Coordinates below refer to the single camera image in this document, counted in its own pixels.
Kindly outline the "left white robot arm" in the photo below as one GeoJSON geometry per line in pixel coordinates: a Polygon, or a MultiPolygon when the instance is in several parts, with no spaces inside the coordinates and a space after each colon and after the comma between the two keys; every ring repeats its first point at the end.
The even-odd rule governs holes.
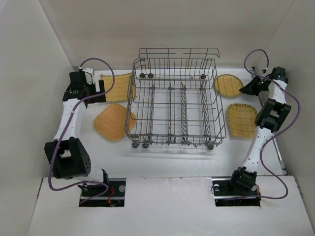
{"type": "Polygon", "coordinates": [[[95,78],[92,67],[70,72],[70,84],[63,94],[63,114],[53,140],[47,142],[44,151],[50,164],[48,183],[53,191],[52,179],[77,179],[82,190],[100,187],[102,194],[109,189],[108,175],[103,169],[91,165],[91,159],[79,139],[82,119],[88,105],[106,101],[104,82],[95,78]]]}

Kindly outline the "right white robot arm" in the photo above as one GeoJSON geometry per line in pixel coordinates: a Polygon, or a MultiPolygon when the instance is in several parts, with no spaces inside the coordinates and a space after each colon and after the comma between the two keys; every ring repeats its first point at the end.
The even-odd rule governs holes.
{"type": "Polygon", "coordinates": [[[285,99],[288,78],[285,69],[275,67],[267,79],[255,76],[251,82],[239,89],[239,92],[258,96],[262,91],[269,91],[269,98],[255,118],[255,134],[250,149],[242,162],[232,174],[230,185],[242,190],[250,190],[255,185],[260,153],[266,141],[271,139],[282,126],[291,111],[285,99]]]}

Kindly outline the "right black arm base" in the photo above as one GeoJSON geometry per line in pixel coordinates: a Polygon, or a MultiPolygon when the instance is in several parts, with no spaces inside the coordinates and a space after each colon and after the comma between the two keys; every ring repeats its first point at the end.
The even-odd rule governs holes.
{"type": "Polygon", "coordinates": [[[233,187],[230,178],[213,178],[211,193],[217,207],[259,207],[260,189],[254,185],[251,189],[233,187]]]}

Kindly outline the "round woven bamboo plate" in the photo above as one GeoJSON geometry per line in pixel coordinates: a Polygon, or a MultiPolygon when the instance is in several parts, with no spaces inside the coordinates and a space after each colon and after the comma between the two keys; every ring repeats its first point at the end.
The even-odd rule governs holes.
{"type": "Polygon", "coordinates": [[[231,74],[222,74],[214,80],[214,86],[221,96],[235,98],[241,94],[239,90],[244,85],[238,77],[231,74]]]}

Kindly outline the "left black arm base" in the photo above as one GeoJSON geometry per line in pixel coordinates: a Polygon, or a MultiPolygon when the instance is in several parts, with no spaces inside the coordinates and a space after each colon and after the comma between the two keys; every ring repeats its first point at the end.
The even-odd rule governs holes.
{"type": "Polygon", "coordinates": [[[126,179],[109,179],[108,190],[100,184],[83,184],[79,186],[81,196],[79,207],[124,207],[126,193],[126,179]]]}

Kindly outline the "shovel-shaped woven bamboo plate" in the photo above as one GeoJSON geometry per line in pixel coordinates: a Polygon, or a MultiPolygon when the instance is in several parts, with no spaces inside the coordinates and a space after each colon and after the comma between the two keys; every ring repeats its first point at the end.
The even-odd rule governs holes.
{"type": "Polygon", "coordinates": [[[248,104],[234,103],[227,108],[227,118],[231,136],[252,139],[255,135],[257,110],[248,104]]]}

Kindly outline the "square woven bamboo plate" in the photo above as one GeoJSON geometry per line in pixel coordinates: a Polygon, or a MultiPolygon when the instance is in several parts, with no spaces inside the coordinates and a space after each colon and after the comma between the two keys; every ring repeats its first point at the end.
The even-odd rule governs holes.
{"type": "Polygon", "coordinates": [[[127,115],[127,108],[121,104],[112,104],[105,108],[95,119],[95,130],[110,141],[119,141],[125,135],[126,118],[130,129],[136,123],[136,115],[127,115]]]}

